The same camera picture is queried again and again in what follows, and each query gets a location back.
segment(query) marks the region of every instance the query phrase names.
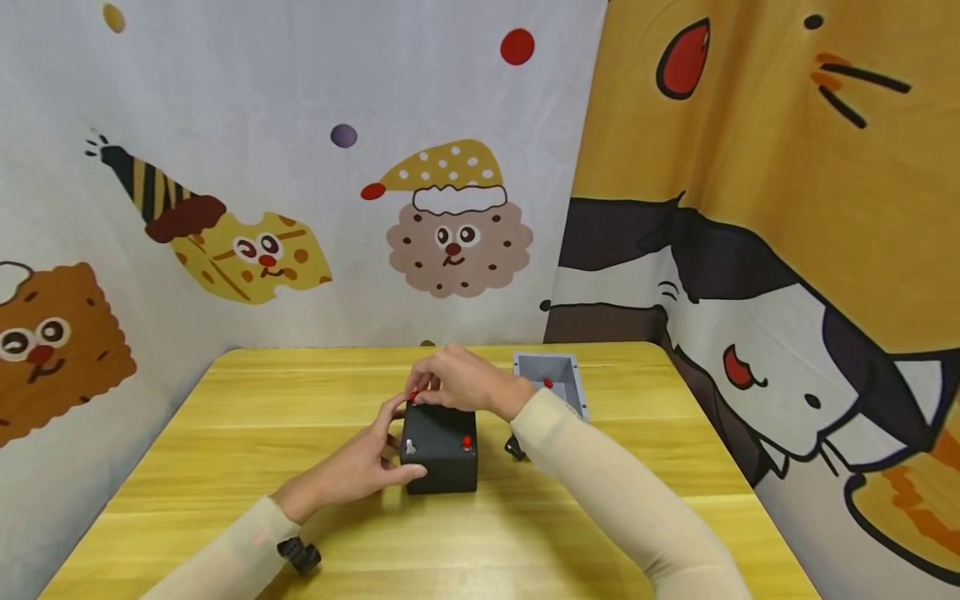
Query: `cartoon eye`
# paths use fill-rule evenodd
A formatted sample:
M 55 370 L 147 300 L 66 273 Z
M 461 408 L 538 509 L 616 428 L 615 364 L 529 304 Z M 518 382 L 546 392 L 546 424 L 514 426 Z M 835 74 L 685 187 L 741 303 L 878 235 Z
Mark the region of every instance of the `cartoon eye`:
M 473 225 L 461 225 L 457 229 L 457 239 L 464 248 L 475 246 L 480 241 L 480 229 Z
M 270 233 L 261 233 L 256 238 L 256 243 L 260 245 L 263 251 L 273 258 L 283 257 L 283 244 Z
M 437 245 L 443 248 L 450 243 L 450 229 L 441 225 L 437 228 Z
M 27 354 L 36 346 L 30 329 L 7 329 L 0 333 L 0 359 L 11 363 L 27 360 Z
M 246 237 L 238 237 L 233 240 L 233 251 L 236 252 L 241 260 L 249 262 L 252 265 L 256 264 L 256 246 L 253 244 L 253 241 Z
M 42 344 L 60 348 L 70 341 L 70 323 L 60 317 L 51 317 L 36 328 L 36 338 Z

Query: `arm sleeve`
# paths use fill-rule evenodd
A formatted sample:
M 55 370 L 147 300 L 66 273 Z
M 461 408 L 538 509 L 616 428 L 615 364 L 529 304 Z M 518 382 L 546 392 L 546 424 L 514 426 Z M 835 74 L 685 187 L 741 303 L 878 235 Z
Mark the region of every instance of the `arm sleeve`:
M 283 567 L 276 545 L 300 533 L 270 496 L 143 596 L 253 600 Z
M 686 503 L 552 392 L 538 391 L 511 426 L 534 467 L 643 569 L 659 600 L 751 597 L 730 552 Z

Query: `fabric backdrop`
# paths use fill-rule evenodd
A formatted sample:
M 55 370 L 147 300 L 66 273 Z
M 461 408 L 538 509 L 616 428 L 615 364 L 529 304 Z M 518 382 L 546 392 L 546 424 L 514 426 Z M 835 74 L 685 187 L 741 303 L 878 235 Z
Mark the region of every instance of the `fabric backdrop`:
M 545 339 L 662 345 L 826 598 L 960 593 L 958 26 L 608 10 Z
M 538 341 L 606 8 L 0 2 L 0 597 L 229 348 Z

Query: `open gray box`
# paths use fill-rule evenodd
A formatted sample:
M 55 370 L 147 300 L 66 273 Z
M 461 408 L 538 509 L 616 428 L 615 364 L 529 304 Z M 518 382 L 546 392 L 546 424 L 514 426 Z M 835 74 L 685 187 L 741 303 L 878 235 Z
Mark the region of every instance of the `open gray box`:
M 526 377 L 537 388 L 542 388 L 543 380 L 549 379 L 553 383 L 550 391 L 573 407 L 582 420 L 590 421 L 584 385 L 580 381 L 580 366 L 577 365 L 575 355 L 553 352 L 514 352 L 514 374 Z M 526 457 L 514 436 L 507 441 L 504 449 L 518 460 Z

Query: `black clip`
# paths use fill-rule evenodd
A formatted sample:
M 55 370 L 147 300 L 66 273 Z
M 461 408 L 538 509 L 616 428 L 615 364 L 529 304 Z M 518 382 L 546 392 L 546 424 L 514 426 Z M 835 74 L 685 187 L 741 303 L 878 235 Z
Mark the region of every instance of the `black clip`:
M 516 436 L 510 436 L 510 439 L 507 440 L 507 443 L 503 445 L 503 449 L 518 461 L 522 461 L 527 458 L 526 452 L 520 449 L 520 442 L 516 439 Z
M 306 577 L 323 559 L 317 546 L 312 543 L 304 546 L 303 540 L 299 537 L 290 538 L 277 544 L 276 551 L 294 566 L 301 577 Z

